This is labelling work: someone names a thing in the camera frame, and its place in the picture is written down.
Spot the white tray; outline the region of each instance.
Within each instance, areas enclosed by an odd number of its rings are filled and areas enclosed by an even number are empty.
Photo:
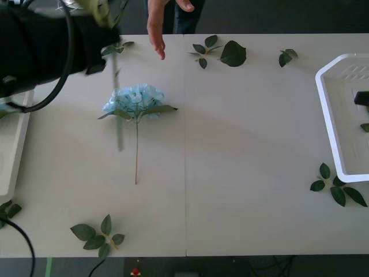
[[[32,104],[33,91],[21,93],[13,100],[22,105]],[[29,114],[10,114],[0,120],[0,204],[14,194],[22,156]]]
[[[369,113],[354,103],[358,91],[369,91],[369,54],[341,55],[315,79],[339,179],[369,181],[369,133],[360,127]]]

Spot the blue hydrangea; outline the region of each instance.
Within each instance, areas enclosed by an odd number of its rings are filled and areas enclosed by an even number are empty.
[[[164,93],[149,84],[134,85],[133,87],[114,90],[111,99],[103,107],[110,113],[121,109],[129,113],[134,119],[150,108],[162,106]],[[151,118],[157,118],[159,114],[150,114]]]

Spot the leaf sprig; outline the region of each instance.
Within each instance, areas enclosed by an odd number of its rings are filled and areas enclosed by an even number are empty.
[[[108,46],[105,48],[105,50],[102,52],[101,56],[106,56],[112,53],[118,53],[121,54],[125,48],[130,47],[134,44],[134,42],[125,42],[124,44],[115,45],[115,46]]]
[[[11,219],[22,210],[22,207],[18,204],[13,204],[11,200],[0,205],[0,217],[5,219]],[[0,222],[0,229],[6,225],[4,222]]]
[[[2,119],[3,117],[7,116],[8,114],[11,114],[12,112],[9,111],[0,111],[0,119]]]
[[[107,0],[76,0],[76,2],[84,10],[92,13],[96,23],[99,26],[115,28],[118,26],[121,18],[123,17],[128,0],[119,0],[119,14],[114,20],[112,19]]]
[[[122,244],[125,239],[125,235],[122,234],[115,234],[111,238],[111,226],[110,215],[107,215],[101,223],[101,233],[98,235],[96,235],[96,230],[87,224],[78,224],[70,229],[78,239],[86,242],[83,249],[99,249],[99,258],[106,259],[110,253],[110,246],[112,245],[118,250],[118,245]]]
[[[322,163],[319,172],[321,176],[317,176],[319,180],[315,181],[311,184],[310,190],[313,192],[320,192],[324,189],[326,185],[330,185],[330,192],[332,194],[333,199],[342,207],[346,205],[346,196],[345,193],[355,202],[360,204],[363,207],[368,207],[365,202],[363,196],[356,189],[351,188],[349,186],[345,186],[346,183],[342,182],[338,176],[335,176],[333,182],[329,181],[330,178],[330,168],[325,163]]]
[[[193,44],[193,47],[196,50],[196,53],[189,53],[189,54],[199,56],[199,58],[196,59],[195,61],[200,64],[201,68],[205,69],[208,65],[208,62],[205,59],[205,56],[207,56],[209,53],[211,53],[215,49],[222,47],[222,46],[213,47],[217,43],[217,41],[218,41],[218,36],[213,35],[205,39],[206,48],[200,44]],[[221,61],[222,63],[225,63],[226,65],[230,67],[237,67],[237,66],[243,65],[245,60],[246,60],[246,48],[242,47],[234,40],[229,41],[224,46],[223,52],[219,59],[219,61]]]
[[[196,53],[189,53],[189,54],[199,56],[199,58],[196,59],[195,61],[198,62],[203,69],[205,69],[208,65],[208,62],[205,59],[205,56],[211,53],[212,51],[214,51],[215,49],[222,47],[222,46],[213,47],[217,43],[217,41],[218,41],[217,35],[213,35],[213,36],[206,38],[205,46],[207,49],[200,44],[192,44],[194,49],[196,50]]]
[[[279,65],[281,68],[292,61],[292,58],[298,58],[298,54],[294,49],[281,50],[282,54],[279,56]]]

